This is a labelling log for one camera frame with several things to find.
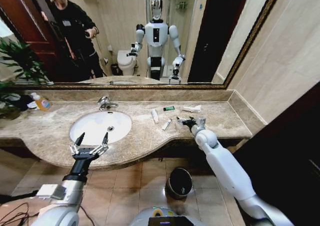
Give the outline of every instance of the trash can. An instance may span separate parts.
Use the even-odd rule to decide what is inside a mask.
[[[122,75],[122,70],[119,68],[117,63],[111,65],[111,71],[114,76]]]
[[[166,182],[166,190],[174,199],[183,199],[192,189],[190,173],[182,167],[175,168]]]

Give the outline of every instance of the gold mirror frame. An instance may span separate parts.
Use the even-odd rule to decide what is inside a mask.
[[[225,81],[221,85],[212,85],[208,83],[199,83],[200,85],[84,85],[81,83],[56,83],[54,85],[14,85],[8,89],[13,90],[117,90],[117,89],[163,89],[163,90],[213,90],[226,89],[237,72],[241,62],[245,58],[252,43],[258,35],[261,27],[266,21],[277,0],[266,0],[257,20],[255,21],[244,45],[242,46],[236,60],[234,61],[231,70],[229,71]]]

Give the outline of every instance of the mirror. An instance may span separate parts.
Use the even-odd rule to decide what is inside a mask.
[[[0,0],[0,36],[30,44],[42,84],[223,85],[266,1]],[[0,80],[12,69],[0,64]]]

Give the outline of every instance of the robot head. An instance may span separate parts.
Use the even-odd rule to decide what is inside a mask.
[[[150,0],[150,8],[152,11],[152,18],[157,21],[161,18],[162,0]]]

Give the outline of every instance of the marble countertop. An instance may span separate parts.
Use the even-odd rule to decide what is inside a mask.
[[[110,111],[127,114],[132,120],[129,134],[109,144],[108,151],[91,163],[91,168],[112,168],[129,165],[166,145],[174,139],[192,139],[188,127],[180,125],[176,117],[204,116],[206,128],[218,138],[250,138],[251,132],[228,102],[117,102]],[[163,111],[174,106],[175,110]],[[180,110],[183,106],[201,105],[200,113]],[[155,124],[151,109],[155,108],[159,124]],[[0,120],[1,138],[20,138],[37,157],[51,164],[72,167],[74,159],[69,145],[72,124],[80,117],[99,111],[96,102],[53,102],[46,112],[28,111],[13,121]],[[163,131],[161,127],[171,118],[172,123]]]

